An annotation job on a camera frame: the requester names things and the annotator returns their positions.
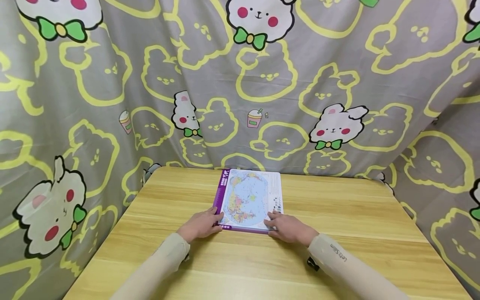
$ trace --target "hand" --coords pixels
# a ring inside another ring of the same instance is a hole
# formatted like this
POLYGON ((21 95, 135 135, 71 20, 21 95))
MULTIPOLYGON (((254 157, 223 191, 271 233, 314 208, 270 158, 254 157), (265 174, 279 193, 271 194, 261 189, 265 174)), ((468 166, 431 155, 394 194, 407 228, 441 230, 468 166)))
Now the hand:
POLYGON ((223 218, 223 212, 219 215, 215 215, 215 212, 216 207, 210 207, 204 212, 194 214, 177 230, 177 233, 190 244, 196 238, 206 238, 211 234, 222 231, 221 226, 213 225, 223 218))
POLYGON ((271 230, 268 235, 281 239, 287 243, 300 243, 305 247, 309 247, 312 240, 319 235, 319 233, 312 227, 303 224, 294 216, 283 215, 277 211, 268 213, 271 221, 265 220, 265 225, 269 227, 276 227, 276 230, 271 230))

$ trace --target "green bow tie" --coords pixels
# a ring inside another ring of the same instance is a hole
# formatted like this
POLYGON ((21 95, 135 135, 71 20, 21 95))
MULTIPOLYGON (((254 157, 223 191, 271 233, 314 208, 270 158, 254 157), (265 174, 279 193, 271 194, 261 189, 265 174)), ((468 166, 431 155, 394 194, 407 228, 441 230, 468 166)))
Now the green bow tie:
POLYGON ((360 0, 360 2, 368 7, 375 7, 377 5, 378 0, 360 0))
POLYGON ((237 44, 251 44, 255 50, 262 51, 265 48, 267 34, 259 33, 257 35, 253 35, 248 33, 243 27, 238 27, 237 32, 233 36, 233 40, 237 44))
POLYGON ((65 24, 53 24, 43 17, 38 17, 38 26, 40 35, 47 41, 53 41, 58 36, 68 36, 78 43, 84 43, 87 40, 84 24, 79 20, 71 20, 65 24))
POLYGON ((192 129, 190 129, 190 128, 185 128, 185 129, 183 130, 183 135, 185 135, 186 137, 191 137, 191 136, 193 136, 193 135, 198 135, 198 136, 200 136, 200 137, 203 137, 203 136, 202 136, 202 130, 201 130, 201 129, 198 129, 198 130, 197 130, 197 129, 194 129, 194 130, 192 130, 192 129))
POLYGON ((473 28, 463 36, 463 41, 466 43, 480 41, 480 24, 473 26, 473 28))
POLYGON ((82 222, 87 215, 87 211, 84 210, 81 206, 77 205, 73 210, 73 223, 72 227, 63 235, 60 240, 61 247, 65 250, 70 246, 72 242, 73 232, 77 229, 77 225, 82 222))
POLYGON ((316 150, 322 150, 323 148, 330 148, 333 150, 338 150, 342 146, 342 140, 336 140, 333 142, 324 142, 318 141, 317 146, 315 146, 316 150))
POLYGON ((470 209, 470 215, 480 222, 480 207, 470 209))

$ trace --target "person's right hand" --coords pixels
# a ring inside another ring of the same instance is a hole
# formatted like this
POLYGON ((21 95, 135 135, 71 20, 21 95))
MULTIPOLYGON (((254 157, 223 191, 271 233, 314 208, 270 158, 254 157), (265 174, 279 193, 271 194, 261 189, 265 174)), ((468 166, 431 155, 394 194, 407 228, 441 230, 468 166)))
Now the person's right hand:
POLYGON ((319 235, 319 233, 312 227, 303 224, 294 216, 283 215, 277 211, 268 213, 271 221, 265 220, 265 225, 269 227, 276 227, 276 230, 270 230, 268 235, 285 241, 287 243, 300 243, 305 247, 309 247, 312 240, 319 235))

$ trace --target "world map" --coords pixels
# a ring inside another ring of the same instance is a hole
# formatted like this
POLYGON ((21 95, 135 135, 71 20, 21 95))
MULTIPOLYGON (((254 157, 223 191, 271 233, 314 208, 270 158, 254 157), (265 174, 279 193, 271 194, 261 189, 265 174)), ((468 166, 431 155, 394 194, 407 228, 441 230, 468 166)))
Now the world map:
POLYGON ((268 211, 267 193, 268 181, 262 176, 253 172, 236 173, 228 183, 225 217, 240 226, 262 223, 268 211))

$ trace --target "person's left hand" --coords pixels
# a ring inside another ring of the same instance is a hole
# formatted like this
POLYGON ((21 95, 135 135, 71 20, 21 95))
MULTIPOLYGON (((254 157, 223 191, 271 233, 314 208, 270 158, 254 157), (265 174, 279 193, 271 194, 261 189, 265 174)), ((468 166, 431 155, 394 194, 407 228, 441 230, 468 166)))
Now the person's left hand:
POLYGON ((177 233, 190 244, 196 238, 206 238, 222 231, 221 226, 214 226, 214 224, 223 218, 223 212, 219 215, 215 215, 215 212, 216 207, 211 207, 204 212, 194 214, 177 230, 177 233))

